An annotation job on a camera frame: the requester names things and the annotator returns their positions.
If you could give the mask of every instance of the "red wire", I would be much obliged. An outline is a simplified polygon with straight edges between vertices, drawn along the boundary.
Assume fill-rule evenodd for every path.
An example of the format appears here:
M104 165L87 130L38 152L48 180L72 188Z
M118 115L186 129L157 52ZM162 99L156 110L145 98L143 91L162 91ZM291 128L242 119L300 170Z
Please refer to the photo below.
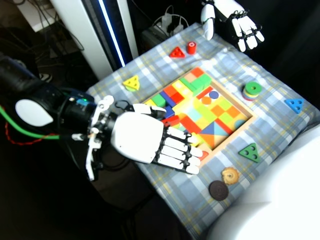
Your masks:
M8 122L6 122L5 125L4 125L6 139L7 139L10 143L16 144L16 145L19 145L19 146L32 145L32 144L35 144L35 143L38 143L38 142L42 141L42 140L45 139L47 136L55 135L55 134L53 134L53 133L50 133L50 134L44 135L44 136L42 136L41 138L38 138L38 139L36 139L36 140L34 140L34 141L16 142L16 141L14 141L14 140L12 140L12 139L10 138L8 126L9 126L9 124L8 124Z

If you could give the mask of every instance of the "stacked rings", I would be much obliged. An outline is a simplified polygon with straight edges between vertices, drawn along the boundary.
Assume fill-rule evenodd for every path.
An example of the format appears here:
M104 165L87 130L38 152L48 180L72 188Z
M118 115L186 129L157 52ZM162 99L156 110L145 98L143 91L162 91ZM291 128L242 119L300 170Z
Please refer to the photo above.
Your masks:
M186 45L186 52L188 54L195 54L197 50L197 44L194 41L188 42Z
M259 83L251 81L248 82L243 88L242 96L247 101L253 101L259 96L261 90L262 88Z

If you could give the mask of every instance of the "table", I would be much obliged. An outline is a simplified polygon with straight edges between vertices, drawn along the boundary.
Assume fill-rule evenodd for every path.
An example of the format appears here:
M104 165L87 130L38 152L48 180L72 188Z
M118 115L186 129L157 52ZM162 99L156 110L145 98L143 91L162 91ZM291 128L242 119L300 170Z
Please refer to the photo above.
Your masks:
M113 95L115 100L141 103L185 72L199 66L258 115L257 120L206 163L198 175L189 175L155 164L137 163L194 239L200 238L201 233L299 133L320 121L320 112L306 100L300 114L291 110L284 100L302 97L248 56L218 35L210 41L205 40L202 35L201 25L195 23L88 90L96 101L106 95ZM197 43L195 55L186 53L185 47L189 41ZM186 53L186 58L169 57L176 46ZM122 82L133 75L139 76L140 90L129 92ZM246 101L241 96L244 84L249 81L257 81L263 87L261 94L253 102ZM253 142L257 145L260 163L238 155L240 150ZM221 171L225 167L236 168L241 173L240 178L237 184L229 186L227 199L216 201L210 196L208 186L212 181L222 179Z

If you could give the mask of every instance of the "green cable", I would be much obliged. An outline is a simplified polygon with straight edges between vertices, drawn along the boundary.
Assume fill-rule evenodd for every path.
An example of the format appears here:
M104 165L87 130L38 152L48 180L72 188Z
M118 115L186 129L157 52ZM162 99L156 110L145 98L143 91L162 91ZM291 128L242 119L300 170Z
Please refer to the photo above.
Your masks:
M6 113L6 111L2 108L2 106L0 106L0 114L4 117L5 120L7 120L7 122L12 127L14 127L18 132L24 135L27 135L29 137L36 138L36 139L47 139L47 140L58 140L60 138L59 135L46 136L46 135L36 134L30 131L24 130L18 124L16 124L15 121L13 121L13 119Z

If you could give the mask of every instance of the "purple circle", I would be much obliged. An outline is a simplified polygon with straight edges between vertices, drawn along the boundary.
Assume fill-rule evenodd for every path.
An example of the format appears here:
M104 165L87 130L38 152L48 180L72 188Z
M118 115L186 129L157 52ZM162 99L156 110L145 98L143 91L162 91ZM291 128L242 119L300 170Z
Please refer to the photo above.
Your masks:
M211 92L209 93L209 96L210 96L210 98L212 98L212 99L217 99L217 98L219 97L219 93L216 92L216 91L211 91Z

